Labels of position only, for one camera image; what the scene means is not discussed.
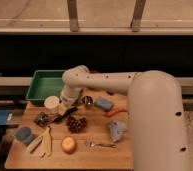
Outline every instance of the black wall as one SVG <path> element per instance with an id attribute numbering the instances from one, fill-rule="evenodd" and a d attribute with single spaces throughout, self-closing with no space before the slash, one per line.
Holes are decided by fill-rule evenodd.
<path id="1" fill-rule="evenodd" d="M 84 64 L 100 72 L 158 69 L 193 76 L 193 36 L 0 36 L 0 73 Z"/>

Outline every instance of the blue cloth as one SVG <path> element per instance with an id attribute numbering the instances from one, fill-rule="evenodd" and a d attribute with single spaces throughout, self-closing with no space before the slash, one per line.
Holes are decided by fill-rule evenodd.
<path id="1" fill-rule="evenodd" d="M 119 141 L 123 136 L 123 132 L 126 130 L 126 124 L 120 121 L 112 121 L 108 126 L 113 142 Z"/>
<path id="2" fill-rule="evenodd" d="M 0 110 L 0 125 L 6 125 L 10 110 Z"/>

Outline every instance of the metal spoon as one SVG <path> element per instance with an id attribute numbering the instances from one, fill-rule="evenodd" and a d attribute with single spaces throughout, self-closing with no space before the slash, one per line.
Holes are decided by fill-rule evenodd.
<path id="1" fill-rule="evenodd" d="M 94 141 L 89 141 L 89 140 L 85 141 L 85 144 L 88 147 L 101 146 L 101 147 L 116 148 L 116 144 L 95 143 Z"/>

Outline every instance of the sponge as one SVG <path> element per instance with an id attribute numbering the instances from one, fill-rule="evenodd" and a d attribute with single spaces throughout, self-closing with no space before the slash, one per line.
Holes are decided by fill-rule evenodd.
<path id="1" fill-rule="evenodd" d="M 29 127 L 19 128 L 15 133 L 15 137 L 25 145 L 28 145 L 34 139 L 34 135 Z"/>
<path id="2" fill-rule="evenodd" d="M 95 100 L 94 105 L 103 109 L 106 112 L 110 111 L 113 107 L 113 103 L 111 101 L 108 101 L 107 99 L 104 99 L 102 97 L 98 97 Z"/>

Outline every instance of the white cup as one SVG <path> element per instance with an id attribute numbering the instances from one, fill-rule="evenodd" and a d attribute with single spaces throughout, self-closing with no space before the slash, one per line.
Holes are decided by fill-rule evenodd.
<path id="1" fill-rule="evenodd" d="M 60 99 L 57 96 L 49 96 L 44 101 L 44 106 L 50 114 L 58 113 Z"/>

